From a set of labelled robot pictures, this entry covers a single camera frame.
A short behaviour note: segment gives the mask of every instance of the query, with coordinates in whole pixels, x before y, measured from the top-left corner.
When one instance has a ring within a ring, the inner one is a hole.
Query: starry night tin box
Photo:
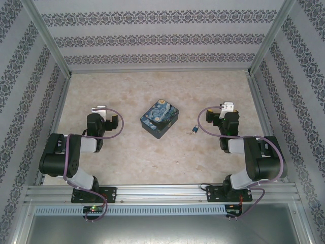
[[[159,99],[140,119],[142,127],[160,139],[177,121],[179,110],[164,99]]]

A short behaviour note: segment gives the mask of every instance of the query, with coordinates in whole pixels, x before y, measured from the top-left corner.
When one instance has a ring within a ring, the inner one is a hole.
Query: small blue object
[[[198,132],[198,130],[199,130],[199,126],[198,125],[194,126],[193,127],[193,130],[192,130],[193,134],[195,134],[196,132]]]

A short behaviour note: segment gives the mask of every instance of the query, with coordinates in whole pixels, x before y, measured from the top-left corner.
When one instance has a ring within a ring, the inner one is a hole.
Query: beige floor
[[[140,123],[140,117],[158,99],[165,99],[180,111],[178,121],[160,140]],[[58,132],[81,134],[91,107],[107,105],[123,115],[124,131],[104,141],[99,153],[82,154],[80,158],[80,166],[100,184],[222,182],[244,167],[244,157],[225,154],[218,138],[201,130],[192,135],[191,131],[202,109],[223,101],[235,103],[240,135],[262,135],[244,71],[74,74]],[[204,116],[201,121],[210,132],[218,133],[217,127],[204,122]],[[65,183],[46,176],[44,184]]]

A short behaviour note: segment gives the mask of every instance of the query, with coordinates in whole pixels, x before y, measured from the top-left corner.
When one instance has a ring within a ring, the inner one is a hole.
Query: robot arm
[[[40,160],[40,171],[43,174],[48,174],[52,177],[63,176],[66,162],[66,141],[67,136],[63,134],[50,135]],[[96,190],[97,186],[94,185],[94,182],[97,182],[97,180],[79,166],[80,153],[93,153],[96,151],[96,146],[96,139],[81,137],[81,135],[70,136],[67,178],[74,185],[87,190]]]
[[[69,158],[67,170],[67,182],[72,183],[76,189],[83,188],[99,193],[101,190],[98,180],[95,176],[89,175],[79,166],[80,153],[97,153],[103,146],[105,131],[115,130],[118,127],[118,116],[112,117],[112,121],[105,120],[106,111],[96,111],[87,116],[87,136],[98,137],[89,138],[81,135],[70,135],[69,140]],[[40,160],[40,171],[52,177],[63,177],[66,165],[66,144],[67,136],[63,134],[51,134]],[[88,202],[96,201],[93,194],[81,192],[74,189],[75,197],[80,196]]]
[[[232,102],[224,102],[220,105],[221,113],[207,110],[206,121],[218,126],[221,135],[237,137],[239,125],[239,113],[234,110]],[[279,143],[274,136],[265,137],[270,140],[280,151]],[[244,201],[251,201],[247,187],[254,182],[274,179],[280,171],[280,160],[274,148],[263,140],[254,137],[225,138],[220,137],[220,147],[225,153],[244,154],[245,169],[228,175],[222,183],[222,187],[207,187],[208,201],[227,201],[243,196]],[[283,161],[283,173],[281,178],[287,175],[287,166]]]
[[[275,136],[266,136],[280,150]],[[230,176],[233,189],[244,189],[256,181],[274,179],[280,171],[280,160],[269,144],[256,138],[230,139],[228,141],[230,153],[245,155],[245,169]],[[287,166],[284,161],[281,178],[286,177]]]

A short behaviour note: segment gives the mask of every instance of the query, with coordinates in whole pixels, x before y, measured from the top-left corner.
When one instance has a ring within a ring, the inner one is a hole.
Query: perforated metal strip
[[[35,216],[80,216],[83,206],[38,206]],[[224,205],[109,206],[107,216],[224,215]]]

